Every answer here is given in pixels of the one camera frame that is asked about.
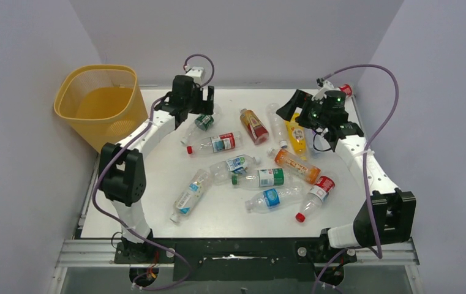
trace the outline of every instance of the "tabletop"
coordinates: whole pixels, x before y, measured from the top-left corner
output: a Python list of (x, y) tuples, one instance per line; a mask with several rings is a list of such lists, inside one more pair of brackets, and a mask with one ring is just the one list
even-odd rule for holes
[[(167, 90), (142, 90), (145, 104), (149, 109), (151, 103), (162, 97)], [(364, 203), (364, 191), (357, 185), (341, 158), (332, 151), (325, 152), (319, 158), (309, 157), (309, 162), (322, 172), (335, 173), (337, 183), (325, 204), (314, 215), (300, 224), (295, 215), (300, 204), (275, 209), (266, 214), (247, 213), (244, 202), (259, 190), (234, 189), (230, 182), (213, 185), (188, 216), (180, 224), (170, 220), (173, 203), (189, 184), (199, 168), (208, 169), (216, 162), (241, 154), (260, 156), (262, 163), (257, 168), (276, 168), (275, 162), (267, 156), (267, 149), (277, 148), (272, 134), (270, 139), (255, 146), (243, 128), (239, 119), (239, 110), (251, 109), (265, 124), (268, 119), (265, 107), (277, 102), (282, 106), (294, 93), (294, 89), (216, 89), (214, 101), (223, 111), (223, 115), (213, 128), (201, 137), (240, 131), (243, 137), (241, 148), (215, 153), (205, 157), (190, 157), (180, 139), (196, 115), (190, 115), (176, 131), (166, 136), (148, 156), (145, 157), (146, 190), (142, 197), (145, 218), (157, 238), (278, 238), (278, 237), (314, 237), (321, 229), (351, 223)], [(316, 89), (306, 89), (315, 94)], [(351, 98), (345, 104), (349, 120), (359, 123), (355, 106)], [(311, 185), (303, 182), (305, 191)], [(98, 204), (106, 211), (116, 211), (103, 192), (97, 193)], [(89, 204), (82, 238), (109, 238), (120, 232), (120, 225), (99, 213)]]

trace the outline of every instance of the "white wall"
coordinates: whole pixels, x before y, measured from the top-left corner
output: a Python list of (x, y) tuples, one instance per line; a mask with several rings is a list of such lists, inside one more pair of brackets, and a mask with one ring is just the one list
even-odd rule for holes
[(70, 1), (101, 58), (132, 66), (143, 84), (171, 85), (188, 55), (204, 53), (214, 85), (244, 88), (313, 88), (331, 70), (368, 62), (403, 2)]
[(73, 232), (96, 154), (52, 105), (90, 63), (68, 0), (0, 0), (0, 293), (45, 293)]
[[(405, 1), (372, 63), (400, 83), (396, 114), (373, 147), (417, 197), (413, 238), (426, 292), (466, 293), (466, 1)], [(368, 69), (358, 88), (370, 133), (389, 112), (393, 86)]]

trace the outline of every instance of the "metal bolt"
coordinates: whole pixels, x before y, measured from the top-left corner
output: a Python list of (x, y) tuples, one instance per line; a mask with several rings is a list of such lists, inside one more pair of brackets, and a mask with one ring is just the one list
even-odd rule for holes
[(172, 257), (174, 256), (174, 254), (171, 253), (170, 251), (166, 251), (166, 256), (167, 256), (168, 258), (172, 258)]
[(298, 248), (298, 255), (301, 257), (305, 257), (307, 255), (307, 249), (305, 247)]

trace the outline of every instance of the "plastic basket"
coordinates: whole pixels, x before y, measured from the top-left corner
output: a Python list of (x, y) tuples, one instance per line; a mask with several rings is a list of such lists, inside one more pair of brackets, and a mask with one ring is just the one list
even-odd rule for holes
[(54, 111), (97, 152), (148, 119), (133, 69), (107, 64), (73, 71), (58, 91)]

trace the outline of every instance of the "yellow bottle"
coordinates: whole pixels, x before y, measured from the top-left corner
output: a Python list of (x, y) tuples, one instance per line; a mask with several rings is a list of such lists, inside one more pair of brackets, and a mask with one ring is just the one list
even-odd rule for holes
[(307, 160), (305, 156), (307, 153), (307, 142), (305, 141), (305, 131), (303, 127), (299, 126), (296, 122), (296, 117), (299, 116), (299, 113), (294, 113), (290, 121), (285, 121), (287, 126), (288, 138), (290, 139), (290, 144), (292, 149), (297, 156), (302, 160)]

